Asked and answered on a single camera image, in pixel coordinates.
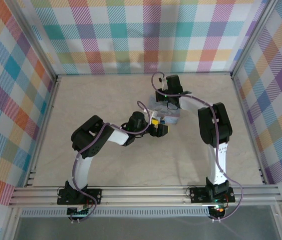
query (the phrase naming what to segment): black mounting bracket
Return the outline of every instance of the black mounting bracket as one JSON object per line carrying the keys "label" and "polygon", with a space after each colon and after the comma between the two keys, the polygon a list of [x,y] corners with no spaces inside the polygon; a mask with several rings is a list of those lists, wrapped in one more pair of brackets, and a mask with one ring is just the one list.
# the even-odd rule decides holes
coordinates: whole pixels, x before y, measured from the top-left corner
{"label": "black mounting bracket", "polygon": [[205,187],[190,187],[190,198],[192,204],[204,203],[235,203],[235,195],[233,188],[229,187],[227,192],[222,193],[221,195],[217,196],[216,198],[211,199],[209,194],[206,192]]}
{"label": "black mounting bracket", "polygon": [[[91,188],[88,189],[87,186],[81,189],[84,193],[91,195],[97,201],[97,204],[101,203],[102,199],[102,189]],[[79,191],[73,189],[68,181],[65,182],[64,189],[60,189],[57,193],[58,199],[56,204],[58,205],[94,205],[95,202],[89,197],[81,194]]]}

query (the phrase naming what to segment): wire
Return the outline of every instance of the wire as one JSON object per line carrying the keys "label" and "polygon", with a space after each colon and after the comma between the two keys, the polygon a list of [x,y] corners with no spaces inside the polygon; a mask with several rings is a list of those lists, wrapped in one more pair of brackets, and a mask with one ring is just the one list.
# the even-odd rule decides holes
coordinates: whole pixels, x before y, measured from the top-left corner
{"label": "wire", "polygon": [[[95,139],[94,139],[90,144],[88,144],[86,147],[84,147],[83,149],[81,149],[81,150],[77,153],[77,155],[76,155],[76,157],[75,157],[75,160],[74,160],[73,168],[72,168],[72,180],[73,180],[73,184],[74,184],[76,190],[77,190],[79,193],[81,193],[81,194],[87,196],[88,198],[91,198],[91,199],[94,201],[94,208],[91,210],[91,212],[90,212],[87,216],[85,216],[85,217],[82,218],[82,219],[78,219],[78,220],[77,220],[78,223],[87,220],[87,219],[94,213],[94,211],[95,211],[95,209],[96,209],[96,207],[97,207],[97,201],[96,201],[96,199],[95,199],[93,196],[91,196],[90,194],[87,194],[87,193],[83,192],[83,191],[78,187],[78,185],[77,185],[77,183],[76,183],[76,180],[75,180],[75,170],[76,170],[76,165],[77,165],[77,163],[78,163],[78,160],[80,159],[80,155],[81,155],[84,151],[86,151],[87,149],[89,149],[91,146],[93,146],[93,144],[96,143],[96,141],[100,138],[100,136],[101,136],[101,134],[102,134],[102,132],[103,132],[103,130],[105,129],[106,126],[114,127],[114,128],[116,128],[116,129],[119,129],[120,131],[122,131],[122,132],[124,132],[124,133],[127,133],[127,134],[139,135],[139,134],[145,132],[145,131],[148,129],[148,127],[150,126],[150,123],[151,123],[150,112],[149,112],[149,110],[147,109],[147,107],[146,107],[141,101],[137,101],[137,105],[138,105],[142,110],[145,110],[145,111],[146,111],[147,117],[148,117],[148,123],[147,123],[146,127],[145,127],[143,130],[141,130],[141,131],[136,131],[136,132],[126,131],[126,130],[122,129],[121,126],[117,126],[117,125],[110,124],[109,122],[107,122],[107,123],[105,123],[105,124],[101,127],[101,129],[100,129],[99,133],[96,135]],[[73,214],[70,215],[70,220],[71,220],[72,223],[74,223],[74,220],[73,220],[73,218],[72,218],[72,215],[73,215]]]}
{"label": "wire", "polygon": [[208,107],[210,108],[211,112],[212,112],[213,119],[214,119],[214,125],[215,125],[215,132],[216,132],[216,152],[215,152],[215,155],[216,155],[216,156],[215,156],[216,165],[217,165],[218,169],[220,170],[220,172],[223,174],[223,176],[224,176],[228,181],[231,181],[231,182],[237,184],[237,185],[240,187],[240,189],[241,189],[241,199],[240,199],[239,203],[237,204],[237,206],[234,208],[234,210],[233,210],[229,215],[227,215],[227,216],[225,216],[225,217],[222,218],[222,220],[228,219],[230,216],[232,216],[232,215],[237,211],[237,209],[238,209],[238,208],[240,207],[240,205],[242,204],[243,196],[244,196],[244,190],[243,190],[242,185],[239,184],[237,181],[231,179],[229,176],[227,176],[227,174],[224,172],[224,170],[223,170],[223,169],[221,168],[221,166],[220,166],[220,163],[219,163],[220,133],[219,133],[219,127],[218,127],[218,124],[217,124],[217,118],[216,118],[215,111],[214,111],[213,107],[212,107],[209,103],[207,103],[207,102],[205,102],[205,101],[199,99],[198,97],[195,97],[195,96],[192,96],[192,95],[183,95],[183,94],[165,94],[165,93],[160,92],[160,91],[154,86],[154,76],[155,76],[156,74],[162,74],[163,77],[165,77],[165,74],[164,74],[163,72],[161,72],[161,71],[157,71],[157,72],[153,73],[153,75],[152,75],[152,77],[151,77],[151,84],[152,84],[152,87],[154,88],[154,90],[155,90],[158,94],[164,95],[164,96],[168,96],[168,97],[186,97],[186,98],[191,98],[191,99],[194,99],[194,100],[196,100],[196,101],[198,101],[198,102],[200,102],[200,103],[202,103],[202,104],[208,106]]}
{"label": "wire", "polygon": [[190,195],[187,195],[187,190],[188,189],[190,189],[190,188],[197,188],[197,186],[194,186],[194,185],[191,185],[191,186],[189,186],[186,190],[185,190],[185,196],[187,196],[189,199],[191,198],[191,196]]}
{"label": "wire", "polygon": [[224,196],[225,196],[226,201],[227,201],[227,205],[226,205],[225,209],[228,209],[229,208],[229,197],[227,196],[227,194],[224,194]]}
{"label": "wire", "polygon": [[65,189],[63,186],[59,187],[57,190],[56,190],[56,194],[59,196],[59,197],[62,197],[60,194],[59,194],[59,190],[60,189]]}

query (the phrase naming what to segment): plaid wallpaper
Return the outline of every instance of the plaid wallpaper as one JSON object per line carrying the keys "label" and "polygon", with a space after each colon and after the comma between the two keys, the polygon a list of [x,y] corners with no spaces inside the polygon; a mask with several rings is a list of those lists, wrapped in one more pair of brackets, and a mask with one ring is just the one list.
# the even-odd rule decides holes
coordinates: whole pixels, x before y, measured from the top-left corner
{"label": "plaid wallpaper", "polygon": [[266,174],[282,192],[282,0],[235,82]]}
{"label": "plaid wallpaper", "polygon": [[267,0],[18,0],[58,74],[230,71]]}
{"label": "plaid wallpaper", "polygon": [[0,0],[0,231],[15,186],[23,184],[52,81]]}

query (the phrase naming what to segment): glass panel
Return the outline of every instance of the glass panel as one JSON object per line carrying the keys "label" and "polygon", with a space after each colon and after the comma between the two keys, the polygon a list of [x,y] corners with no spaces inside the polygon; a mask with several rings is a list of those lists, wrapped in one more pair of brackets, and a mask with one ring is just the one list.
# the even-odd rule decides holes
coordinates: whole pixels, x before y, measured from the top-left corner
{"label": "glass panel", "polygon": [[15,240],[279,240],[270,206],[242,206],[222,223],[207,217],[92,217],[80,224],[68,218],[21,218]]}

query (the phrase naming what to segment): aluminum rail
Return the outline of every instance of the aluminum rail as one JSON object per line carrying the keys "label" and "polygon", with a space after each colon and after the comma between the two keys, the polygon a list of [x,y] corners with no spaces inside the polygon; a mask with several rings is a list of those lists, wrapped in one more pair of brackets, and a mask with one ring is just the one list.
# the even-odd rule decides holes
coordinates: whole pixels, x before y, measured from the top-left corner
{"label": "aluminum rail", "polygon": [[[215,206],[216,203],[191,203],[185,195],[189,186],[93,186],[89,189],[102,189],[102,207],[184,207]],[[80,205],[57,205],[59,187],[16,188],[10,201],[12,208],[32,207],[78,207]],[[236,205],[241,198],[238,186],[232,186]],[[244,185],[242,205],[274,205],[282,202],[276,185]]]}

